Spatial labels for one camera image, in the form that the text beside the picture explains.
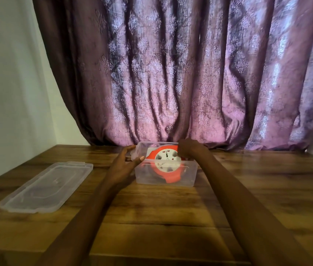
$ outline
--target purple curtain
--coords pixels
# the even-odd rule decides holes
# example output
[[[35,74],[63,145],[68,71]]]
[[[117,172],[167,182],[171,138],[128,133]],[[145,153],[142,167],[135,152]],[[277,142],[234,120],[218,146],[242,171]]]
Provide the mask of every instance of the purple curtain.
[[[33,0],[91,144],[313,141],[313,0]]]

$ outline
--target tabletop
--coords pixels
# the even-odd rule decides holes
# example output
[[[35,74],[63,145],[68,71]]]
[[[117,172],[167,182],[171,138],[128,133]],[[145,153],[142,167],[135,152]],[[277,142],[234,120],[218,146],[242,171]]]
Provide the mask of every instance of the tabletop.
[[[55,162],[94,169],[56,212],[0,210],[0,265],[33,265],[79,211],[120,148],[58,145],[0,176],[0,201]],[[215,151],[313,256],[313,155],[279,151]],[[108,209],[85,265],[249,264],[202,172],[194,187],[133,182]]]

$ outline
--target transparent storage box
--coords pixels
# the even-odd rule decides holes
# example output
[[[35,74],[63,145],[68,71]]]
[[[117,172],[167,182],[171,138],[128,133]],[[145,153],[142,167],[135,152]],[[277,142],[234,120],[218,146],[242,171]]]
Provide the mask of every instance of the transparent storage box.
[[[85,162],[55,163],[0,201],[0,208],[17,213],[54,212],[74,193],[93,167]]]
[[[146,159],[135,169],[137,183],[192,187],[198,164],[196,161],[181,160],[176,152],[177,143],[139,142],[131,151],[131,159],[139,156]]]

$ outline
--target wooden table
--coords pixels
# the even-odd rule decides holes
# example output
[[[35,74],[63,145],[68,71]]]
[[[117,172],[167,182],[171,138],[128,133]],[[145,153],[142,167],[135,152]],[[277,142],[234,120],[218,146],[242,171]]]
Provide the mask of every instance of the wooden table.
[[[94,170],[51,214],[0,210],[0,265],[32,265],[104,177],[116,147],[55,146],[0,176],[0,200],[55,162]],[[296,236],[313,256],[313,155],[217,151],[216,158]],[[248,264],[203,172],[195,186],[132,183],[114,199],[86,265]]]

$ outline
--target finger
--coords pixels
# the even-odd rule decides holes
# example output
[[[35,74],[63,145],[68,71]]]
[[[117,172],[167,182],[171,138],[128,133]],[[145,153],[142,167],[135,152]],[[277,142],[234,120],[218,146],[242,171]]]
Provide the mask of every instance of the finger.
[[[124,156],[127,154],[128,151],[131,151],[132,149],[135,149],[135,148],[136,148],[135,145],[125,146],[125,147],[122,149],[122,151],[121,151],[121,153],[120,153],[120,156],[123,156],[123,157],[124,157]]]
[[[139,158],[134,159],[133,161],[131,161],[130,163],[128,163],[126,165],[126,168],[130,171],[132,171],[134,168],[136,168],[139,164],[141,164],[142,161],[145,160],[144,156],[141,156]]]

